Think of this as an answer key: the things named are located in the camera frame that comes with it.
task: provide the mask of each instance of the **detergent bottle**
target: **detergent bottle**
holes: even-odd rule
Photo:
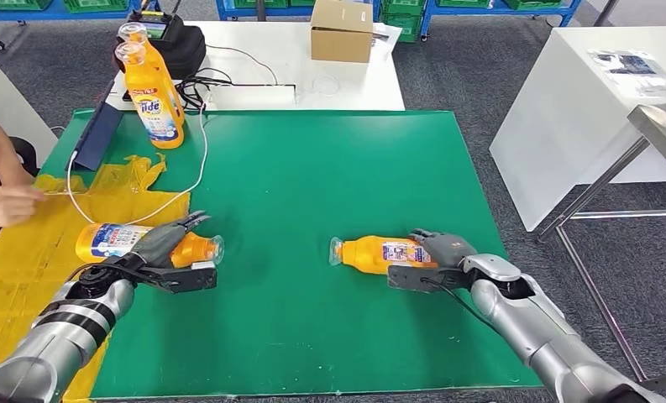
[[[175,106],[161,74],[144,61],[144,46],[124,42],[115,49],[115,55],[125,65],[125,86],[149,140],[160,149],[179,147],[184,141],[184,131],[176,121]]]
[[[165,64],[165,59],[162,58],[162,54],[149,42],[147,27],[142,23],[125,23],[118,30],[118,35],[125,42],[137,42],[144,46],[144,62],[153,66],[162,75],[162,81],[168,89],[167,93],[170,96],[172,105],[175,106],[175,121],[180,126],[184,126],[184,111],[182,110],[181,101],[175,89],[175,83],[172,81],[169,70],[167,70],[167,65]]]
[[[86,263],[99,263],[108,256],[124,256],[152,227],[120,224],[90,224],[76,241],[76,254]],[[223,238],[203,238],[188,233],[174,248],[170,257],[175,267],[210,260],[214,264],[223,258]]]
[[[330,240],[331,265],[347,264],[363,273],[386,275],[392,265],[437,267],[419,243],[405,238],[382,238],[373,235],[356,241]]]

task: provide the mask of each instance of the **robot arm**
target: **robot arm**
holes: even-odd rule
[[[207,218],[194,212],[153,228],[123,257],[82,266],[78,281],[58,290],[16,351],[0,363],[0,401],[60,401],[78,370],[132,306],[138,283],[172,293],[215,287],[213,263],[172,269],[169,257],[186,233]]]
[[[469,290],[480,314],[561,403],[666,403],[588,348],[530,275],[501,257],[477,254],[454,235],[415,230],[412,238],[441,267],[391,266],[390,286]]]

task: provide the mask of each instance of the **white cable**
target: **white cable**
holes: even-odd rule
[[[73,154],[71,154],[71,160],[68,161],[68,171],[66,172],[66,189],[68,190],[68,197],[71,198],[71,202],[73,202],[73,206],[76,207],[76,210],[90,223],[93,224],[95,223],[93,220],[91,220],[87,214],[81,210],[81,207],[78,206],[78,202],[76,201],[76,198],[73,196],[73,191],[71,190],[71,168],[73,167],[73,161],[76,160],[76,156],[78,155],[78,150],[73,150]]]
[[[208,100],[208,98],[210,98],[210,96],[211,96],[211,92],[208,93],[208,95],[207,95],[207,100]],[[209,142],[208,142],[208,140],[207,140],[207,132],[204,131],[204,118],[203,118],[203,116],[204,116],[204,108],[205,108],[206,105],[207,105],[206,102],[202,102],[202,105],[199,107],[199,128],[200,128],[201,131],[202,131],[202,138],[203,138],[203,140],[204,140],[204,155],[203,155],[203,157],[202,157],[202,164],[201,164],[200,167],[199,167],[199,177],[197,178],[197,181],[194,182],[194,185],[190,186],[190,187],[187,188],[186,190],[181,191],[180,193],[177,193],[177,194],[176,194],[174,197],[172,197],[167,203],[163,204],[163,205],[162,205],[160,208],[158,208],[157,210],[154,210],[152,213],[150,213],[150,214],[148,214],[148,215],[146,215],[146,216],[144,216],[144,217],[142,217],[142,218],[139,218],[139,219],[137,219],[137,220],[133,220],[133,221],[131,221],[131,222],[127,222],[127,223],[125,223],[124,225],[135,224],[135,223],[137,223],[137,222],[144,221],[144,220],[146,220],[146,219],[148,219],[148,218],[152,218],[154,215],[156,215],[157,213],[159,213],[159,212],[161,212],[162,210],[164,210],[165,208],[167,208],[167,206],[169,206],[170,204],[172,204],[172,202],[174,202],[176,199],[180,198],[182,195],[186,194],[186,193],[189,192],[189,191],[193,191],[194,188],[196,188],[197,186],[199,186],[199,183],[202,181],[202,177],[204,176],[204,165],[207,163],[207,155],[209,154]],[[73,206],[76,207],[76,210],[78,210],[78,212],[79,212],[79,213],[80,213],[80,214],[81,214],[81,215],[82,215],[82,216],[83,216],[88,222],[90,222],[90,223],[94,223],[94,221],[91,220],[91,219],[89,218],[89,216],[87,216],[87,215],[85,214],[85,212],[81,210],[81,207],[78,206],[78,203],[77,203],[77,201],[76,201],[76,198],[73,196],[73,192],[72,192],[72,190],[71,190],[71,168],[72,168],[72,166],[73,166],[73,161],[76,159],[76,155],[78,155],[78,152],[77,152],[77,151],[73,151],[73,155],[71,155],[71,161],[68,163],[68,171],[67,171],[67,173],[66,173],[66,186],[67,186],[67,190],[68,190],[68,196],[71,198],[71,201],[73,202]]]

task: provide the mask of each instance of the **charger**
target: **charger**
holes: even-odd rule
[[[181,0],[177,1],[171,14],[134,11],[128,18],[128,22],[141,23],[147,28],[149,42],[162,54],[173,80],[182,80],[197,72],[207,56],[202,30],[184,25],[184,21],[176,15],[180,2]],[[123,62],[114,59],[120,71],[125,71]]]

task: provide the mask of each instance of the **green mat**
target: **green mat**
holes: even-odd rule
[[[76,114],[45,171],[63,166],[89,113]],[[191,210],[226,240],[218,288],[138,287],[94,398],[290,395],[539,386],[506,343],[438,293],[328,265],[337,236],[458,233],[505,255],[452,113],[230,112],[207,115],[209,156]],[[197,178],[202,138],[165,151],[155,189]],[[106,160],[155,157],[127,113]],[[469,299],[468,293],[461,292]]]

